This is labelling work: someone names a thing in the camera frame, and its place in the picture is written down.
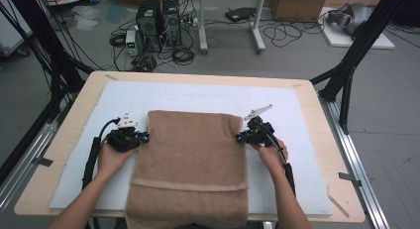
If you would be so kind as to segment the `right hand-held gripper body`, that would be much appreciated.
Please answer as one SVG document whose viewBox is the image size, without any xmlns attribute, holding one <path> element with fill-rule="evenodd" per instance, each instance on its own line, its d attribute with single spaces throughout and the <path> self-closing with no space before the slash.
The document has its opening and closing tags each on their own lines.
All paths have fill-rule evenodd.
<svg viewBox="0 0 420 229">
<path fill-rule="evenodd" d="M 244 142 L 247 144 L 263 144 L 265 147 L 272 145 L 272 139 L 270 136 L 274 132 L 271 125 L 268 122 L 264 122 L 260 117 L 261 114 L 266 112 L 272 107 L 271 104 L 252 110 L 244 120 L 248 122 L 248 130 L 244 132 Z"/>
</svg>

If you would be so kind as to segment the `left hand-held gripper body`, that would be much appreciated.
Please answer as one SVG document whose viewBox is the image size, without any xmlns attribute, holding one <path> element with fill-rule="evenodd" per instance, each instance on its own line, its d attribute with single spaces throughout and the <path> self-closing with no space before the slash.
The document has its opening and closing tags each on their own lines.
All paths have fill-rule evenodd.
<svg viewBox="0 0 420 229">
<path fill-rule="evenodd" d="M 138 123 L 126 113 L 116 123 L 116 128 L 107 135 L 106 142 L 121 153 L 137 148 L 142 142 L 137 126 Z"/>
</svg>

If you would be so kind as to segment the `tan terry towel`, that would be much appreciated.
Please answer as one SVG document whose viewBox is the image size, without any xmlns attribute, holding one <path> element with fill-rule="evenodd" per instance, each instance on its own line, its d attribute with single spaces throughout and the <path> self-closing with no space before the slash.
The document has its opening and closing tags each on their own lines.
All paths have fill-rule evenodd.
<svg viewBox="0 0 420 229">
<path fill-rule="evenodd" d="M 198 224 L 238 229 L 248 220 L 243 125 L 229 114 L 155 110 L 136 159 L 125 217 L 129 229 Z"/>
</svg>

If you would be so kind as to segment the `person's left hand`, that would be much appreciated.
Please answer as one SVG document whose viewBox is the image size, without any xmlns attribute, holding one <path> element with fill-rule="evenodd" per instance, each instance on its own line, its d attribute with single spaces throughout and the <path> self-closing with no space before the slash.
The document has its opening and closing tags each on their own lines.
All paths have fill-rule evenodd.
<svg viewBox="0 0 420 229">
<path fill-rule="evenodd" d="M 138 149 L 135 148 L 127 152 L 118 152 L 111 145 L 105 143 L 99 153 L 97 177 L 110 179 L 137 151 Z"/>
</svg>

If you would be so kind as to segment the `person's right hand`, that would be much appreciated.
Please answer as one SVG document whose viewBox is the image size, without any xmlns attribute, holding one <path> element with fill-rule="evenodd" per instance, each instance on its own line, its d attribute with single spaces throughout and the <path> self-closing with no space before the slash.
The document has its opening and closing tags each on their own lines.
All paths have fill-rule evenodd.
<svg viewBox="0 0 420 229">
<path fill-rule="evenodd" d="M 270 174 L 279 174 L 284 172 L 282 158 L 276 147 L 252 145 L 252 148 L 258 152 L 262 163 L 266 166 Z"/>
</svg>

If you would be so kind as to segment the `white foam mat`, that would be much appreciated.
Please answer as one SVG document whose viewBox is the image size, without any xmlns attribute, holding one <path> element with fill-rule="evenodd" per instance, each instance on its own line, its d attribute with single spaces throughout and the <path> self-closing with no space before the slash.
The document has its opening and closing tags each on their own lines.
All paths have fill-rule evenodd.
<svg viewBox="0 0 420 229">
<path fill-rule="evenodd" d="M 206 85 L 163 82 L 108 82 L 73 148 L 55 191 L 51 209 L 64 209 L 80 192 L 90 145 L 103 125 L 127 114 L 141 132 L 147 130 L 152 110 L 225 113 L 244 118 L 269 106 L 262 118 L 288 148 L 295 192 L 303 211 L 310 217 L 330 217 L 333 208 L 315 155 L 315 140 L 309 134 L 302 85 L 292 87 Z"/>
</svg>

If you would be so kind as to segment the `white power supply unit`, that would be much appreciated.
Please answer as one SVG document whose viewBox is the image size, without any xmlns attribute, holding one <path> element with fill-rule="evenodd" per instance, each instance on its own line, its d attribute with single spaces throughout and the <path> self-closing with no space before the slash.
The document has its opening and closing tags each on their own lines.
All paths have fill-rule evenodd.
<svg viewBox="0 0 420 229">
<path fill-rule="evenodd" d="M 138 54 L 135 30 L 128 30 L 126 32 L 126 48 L 130 56 L 133 57 Z"/>
</svg>

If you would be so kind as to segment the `grey tape piece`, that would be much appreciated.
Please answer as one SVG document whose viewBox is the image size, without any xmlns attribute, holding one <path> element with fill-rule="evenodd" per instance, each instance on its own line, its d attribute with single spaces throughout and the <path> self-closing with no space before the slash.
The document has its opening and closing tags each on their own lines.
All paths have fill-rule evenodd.
<svg viewBox="0 0 420 229">
<path fill-rule="evenodd" d="M 340 172 L 339 178 L 350 181 L 353 186 L 361 186 L 362 182 L 359 179 L 356 179 L 352 174 Z"/>
</svg>

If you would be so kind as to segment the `large black computer tower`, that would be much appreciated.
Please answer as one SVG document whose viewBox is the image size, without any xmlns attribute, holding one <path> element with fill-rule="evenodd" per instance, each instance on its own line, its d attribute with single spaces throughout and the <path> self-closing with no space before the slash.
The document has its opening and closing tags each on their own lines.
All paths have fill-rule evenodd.
<svg viewBox="0 0 420 229">
<path fill-rule="evenodd" d="M 159 52 L 158 38 L 163 31 L 163 17 L 160 0 L 141 0 L 136 15 L 139 32 L 145 38 L 144 44 L 150 52 Z"/>
</svg>

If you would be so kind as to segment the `black flat device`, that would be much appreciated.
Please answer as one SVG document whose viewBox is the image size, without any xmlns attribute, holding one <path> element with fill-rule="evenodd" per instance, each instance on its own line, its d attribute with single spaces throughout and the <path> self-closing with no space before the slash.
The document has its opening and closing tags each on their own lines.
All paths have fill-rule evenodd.
<svg viewBox="0 0 420 229">
<path fill-rule="evenodd" d="M 238 8 L 226 12 L 225 17 L 231 22 L 237 23 L 240 21 L 248 20 L 249 18 L 253 17 L 255 13 L 255 8 Z"/>
</svg>

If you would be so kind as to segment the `white floor board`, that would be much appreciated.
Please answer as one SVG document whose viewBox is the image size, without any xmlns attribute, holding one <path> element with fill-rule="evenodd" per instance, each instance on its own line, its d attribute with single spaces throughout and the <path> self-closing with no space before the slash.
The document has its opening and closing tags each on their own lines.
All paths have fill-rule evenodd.
<svg viewBox="0 0 420 229">
<path fill-rule="evenodd" d="M 330 7 L 323 7 L 319 16 L 318 24 L 323 27 L 322 33 L 330 47 L 349 48 L 353 41 L 351 37 L 336 24 L 329 24 L 326 21 Z M 393 50 L 395 45 L 384 34 L 380 34 L 372 48 L 375 50 Z"/>
</svg>

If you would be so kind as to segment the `large cardboard box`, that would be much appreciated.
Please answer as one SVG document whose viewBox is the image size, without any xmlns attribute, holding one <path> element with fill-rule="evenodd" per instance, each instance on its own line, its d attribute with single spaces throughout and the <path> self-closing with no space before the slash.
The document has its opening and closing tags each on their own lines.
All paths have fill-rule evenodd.
<svg viewBox="0 0 420 229">
<path fill-rule="evenodd" d="M 326 0 L 272 0 L 270 11 L 274 20 L 315 22 Z"/>
</svg>

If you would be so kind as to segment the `grey bag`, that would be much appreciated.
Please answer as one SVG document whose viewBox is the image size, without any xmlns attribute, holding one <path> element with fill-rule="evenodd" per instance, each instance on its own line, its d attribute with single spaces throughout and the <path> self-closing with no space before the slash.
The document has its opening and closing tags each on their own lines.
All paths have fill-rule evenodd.
<svg viewBox="0 0 420 229">
<path fill-rule="evenodd" d="M 330 24 L 336 24 L 348 35 L 353 35 L 372 14 L 373 9 L 363 3 L 346 3 L 340 9 L 328 12 L 326 21 Z"/>
</svg>

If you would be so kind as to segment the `aluminium rail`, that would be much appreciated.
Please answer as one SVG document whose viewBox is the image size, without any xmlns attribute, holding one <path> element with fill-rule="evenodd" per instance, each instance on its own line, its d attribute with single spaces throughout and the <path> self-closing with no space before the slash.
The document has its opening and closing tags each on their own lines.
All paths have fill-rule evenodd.
<svg viewBox="0 0 420 229">
<path fill-rule="evenodd" d="M 362 182 L 361 186 L 354 186 L 361 203 L 364 215 L 373 229 L 390 229 L 387 219 L 374 193 L 368 175 L 361 161 L 357 148 L 349 134 L 346 134 L 339 123 L 340 109 L 335 102 L 328 102 L 319 98 L 324 114 L 329 122 L 332 133 L 341 152 L 344 164 L 356 179 Z"/>
<path fill-rule="evenodd" d="M 53 105 L 49 102 L 0 167 L 0 217 L 9 208 L 29 174 L 38 166 L 35 159 L 44 157 L 73 103 L 73 100 L 62 100 L 58 112 L 53 115 Z"/>
</svg>

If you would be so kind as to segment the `black metal frame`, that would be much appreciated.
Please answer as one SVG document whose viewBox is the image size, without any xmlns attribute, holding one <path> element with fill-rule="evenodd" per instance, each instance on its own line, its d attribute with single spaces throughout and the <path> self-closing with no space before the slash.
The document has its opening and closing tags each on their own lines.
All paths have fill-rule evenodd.
<svg viewBox="0 0 420 229">
<path fill-rule="evenodd" d="M 10 1 L 17 8 L 41 45 L 38 47 L 34 43 L 20 26 L 18 20 L 13 19 L 13 16 L 0 1 L 0 12 L 27 42 L 41 64 L 43 71 L 51 77 L 49 85 L 51 100 L 47 107 L 47 113 L 49 120 L 53 120 L 61 113 L 60 103 L 62 98 L 67 94 L 78 93 L 83 87 L 85 81 L 81 78 L 79 72 L 90 74 L 94 69 L 72 57 L 65 50 L 37 0 Z"/>
<path fill-rule="evenodd" d="M 405 1 L 379 0 L 362 27 L 362 33 L 356 37 L 342 60 L 335 67 L 310 80 L 313 85 L 328 80 L 326 86 L 319 91 L 321 98 L 327 102 L 334 102 L 337 94 L 342 92 L 339 126 L 346 135 L 349 134 L 348 118 L 355 71 Z"/>
</svg>

